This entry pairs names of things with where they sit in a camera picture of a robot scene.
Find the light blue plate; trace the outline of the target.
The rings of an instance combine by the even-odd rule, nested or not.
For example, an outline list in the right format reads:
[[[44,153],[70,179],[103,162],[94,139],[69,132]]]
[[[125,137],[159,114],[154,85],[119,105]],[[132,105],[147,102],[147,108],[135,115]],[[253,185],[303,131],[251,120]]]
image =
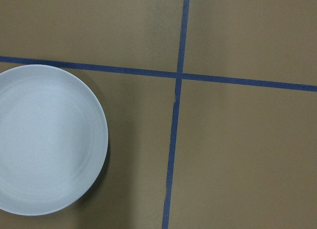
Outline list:
[[[94,184],[108,128],[92,90],[48,65],[0,75],[0,208],[24,216],[59,211]]]

